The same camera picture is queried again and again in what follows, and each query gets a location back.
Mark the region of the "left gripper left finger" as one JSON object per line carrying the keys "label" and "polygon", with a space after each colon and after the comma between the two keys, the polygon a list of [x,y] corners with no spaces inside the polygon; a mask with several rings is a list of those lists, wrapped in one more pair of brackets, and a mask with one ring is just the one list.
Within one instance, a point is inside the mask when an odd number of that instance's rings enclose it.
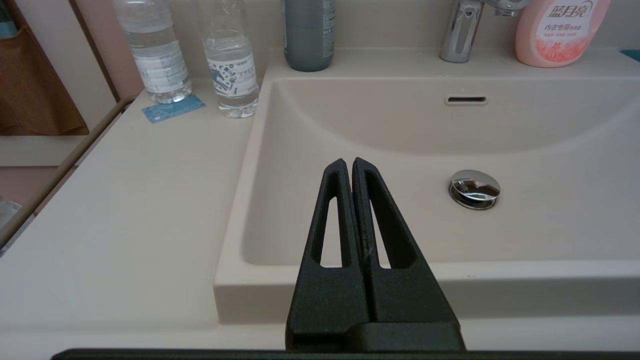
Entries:
{"label": "left gripper left finger", "polygon": [[[330,201],[336,199],[342,266],[322,265]],[[288,351],[345,351],[351,328],[370,321],[347,164],[323,171],[285,325]]]}

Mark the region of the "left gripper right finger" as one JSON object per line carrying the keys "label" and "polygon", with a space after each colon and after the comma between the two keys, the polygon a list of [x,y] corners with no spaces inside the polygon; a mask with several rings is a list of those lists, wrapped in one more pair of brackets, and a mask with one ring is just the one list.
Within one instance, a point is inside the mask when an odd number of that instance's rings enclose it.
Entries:
{"label": "left gripper right finger", "polygon": [[457,325],[382,174],[361,157],[352,164],[352,196],[359,257],[374,321]]}

